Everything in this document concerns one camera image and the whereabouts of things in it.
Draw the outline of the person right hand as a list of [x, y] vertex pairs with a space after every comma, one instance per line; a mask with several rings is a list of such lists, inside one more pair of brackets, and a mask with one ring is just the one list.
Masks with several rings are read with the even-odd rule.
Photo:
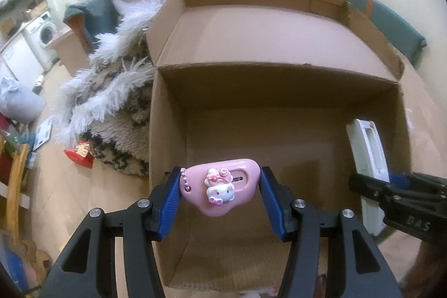
[[446, 245], [422, 242], [412, 268], [399, 286], [403, 297], [429, 297], [446, 274]]

